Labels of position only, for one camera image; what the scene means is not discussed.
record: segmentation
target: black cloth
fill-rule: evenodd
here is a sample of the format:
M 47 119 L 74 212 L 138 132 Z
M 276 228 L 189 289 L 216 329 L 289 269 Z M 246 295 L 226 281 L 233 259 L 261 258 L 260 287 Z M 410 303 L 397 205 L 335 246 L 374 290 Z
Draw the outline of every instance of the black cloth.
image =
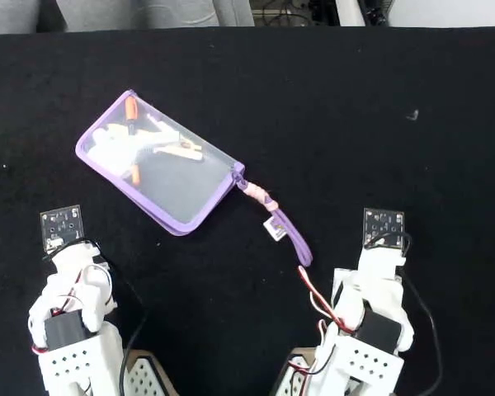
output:
M 66 205 L 151 307 L 136 346 L 181 394 L 268 394 L 288 352 L 318 344 L 295 252 L 259 204 L 234 190 L 176 238 L 76 158 L 129 87 L 247 165 L 326 296 L 334 267 L 356 267 L 363 207 L 405 210 L 406 272 L 443 344 L 436 394 L 495 394 L 495 29 L 377 28 L 0 37 L 0 394 L 42 394 L 26 328 L 53 271 L 39 213 Z M 413 395 L 436 365 L 408 290 L 404 305 L 416 336 L 397 391 Z

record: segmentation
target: orange pen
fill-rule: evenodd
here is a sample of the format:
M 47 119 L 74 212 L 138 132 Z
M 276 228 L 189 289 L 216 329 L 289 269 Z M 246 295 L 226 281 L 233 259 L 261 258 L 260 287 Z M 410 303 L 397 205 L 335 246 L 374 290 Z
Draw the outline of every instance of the orange pen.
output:
M 129 96 L 125 99 L 125 118 L 126 124 L 129 128 L 129 135 L 135 134 L 134 123 L 138 119 L 138 102 L 133 96 Z M 134 163 L 130 167 L 130 172 L 132 173 L 132 184 L 134 184 L 135 186 L 139 186 L 141 177 L 139 175 L 139 166 L 137 163 Z
M 138 119 L 138 102 L 135 97 L 129 96 L 125 99 L 126 124 L 129 127 L 129 134 L 135 134 L 135 121 Z

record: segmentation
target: purple zipper pouch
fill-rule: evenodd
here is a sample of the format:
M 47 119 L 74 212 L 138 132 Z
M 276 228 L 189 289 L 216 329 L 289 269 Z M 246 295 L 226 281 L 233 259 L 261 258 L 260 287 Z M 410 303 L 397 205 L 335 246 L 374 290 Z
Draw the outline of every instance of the purple zipper pouch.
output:
M 174 235 L 196 229 L 244 171 L 131 90 L 81 136 L 75 153 Z

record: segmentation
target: white label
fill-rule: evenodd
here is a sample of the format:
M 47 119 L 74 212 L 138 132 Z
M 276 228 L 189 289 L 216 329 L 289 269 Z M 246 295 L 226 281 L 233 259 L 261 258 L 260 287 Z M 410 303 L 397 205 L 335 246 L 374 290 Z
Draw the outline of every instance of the white label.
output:
M 278 224 L 273 216 L 264 222 L 264 227 L 267 232 L 270 233 L 271 237 L 279 242 L 286 235 L 286 231 L 282 225 Z

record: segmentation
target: circuit board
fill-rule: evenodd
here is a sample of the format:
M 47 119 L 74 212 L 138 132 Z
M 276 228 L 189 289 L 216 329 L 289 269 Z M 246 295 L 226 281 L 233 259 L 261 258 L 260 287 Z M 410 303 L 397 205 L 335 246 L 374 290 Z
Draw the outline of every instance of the circuit board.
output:
M 54 209 L 40 214 L 42 242 L 46 253 L 84 236 L 79 205 Z
M 395 210 L 365 208 L 363 211 L 363 244 L 384 233 L 402 233 L 405 230 L 405 214 Z M 403 250 L 403 238 L 399 235 L 386 235 L 380 246 Z

